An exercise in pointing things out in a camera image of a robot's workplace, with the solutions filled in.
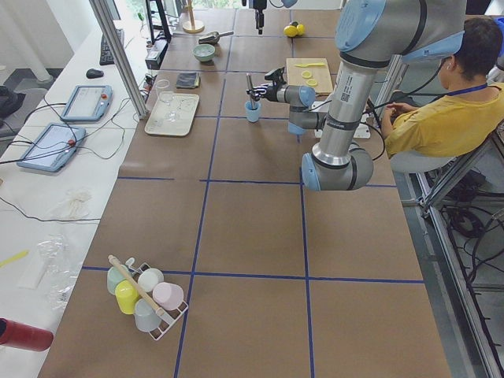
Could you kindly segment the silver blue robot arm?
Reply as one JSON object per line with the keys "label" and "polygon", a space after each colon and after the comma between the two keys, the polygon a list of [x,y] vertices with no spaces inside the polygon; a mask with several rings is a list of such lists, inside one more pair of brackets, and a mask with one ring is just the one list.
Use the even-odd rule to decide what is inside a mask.
{"label": "silver blue robot arm", "polygon": [[285,83],[282,69],[270,71],[267,87],[249,87],[253,102],[266,98],[289,105],[295,134],[321,128],[323,134],[302,157],[302,182],[313,191],[351,191],[373,174],[368,152],[354,133],[379,69],[393,56],[406,63],[448,57],[461,47],[464,1],[349,1],[339,17],[335,44],[341,60],[325,116],[309,110],[315,91]]}
{"label": "silver blue robot arm", "polygon": [[264,11],[268,8],[268,4],[277,9],[288,9],[294,6],[297,2],[297,0],[281,0],[280,4],[275,4],[273,1],[267,0],[242,0],[241,5],[254,11],[255,28],[257,29],[258,34],[262,35],[263,28],[265,26]]}

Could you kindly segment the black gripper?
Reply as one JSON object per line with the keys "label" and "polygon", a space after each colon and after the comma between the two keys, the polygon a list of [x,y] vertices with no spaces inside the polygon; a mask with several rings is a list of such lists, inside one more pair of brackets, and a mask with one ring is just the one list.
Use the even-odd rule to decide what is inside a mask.
{"label": "black gripper", "polygon": [[266,0],[252,0],[252,8],[255,10],[255,24],[258,34],[263,34],[264,13],[266,9]]}
{"label": "black gripper", "polygon": [[265,98],[270,102],[278,102],[279,99],[278,89],[276,87],[252,87],[250,91],[247,92],[251,100],[260,100],[261,98]]}

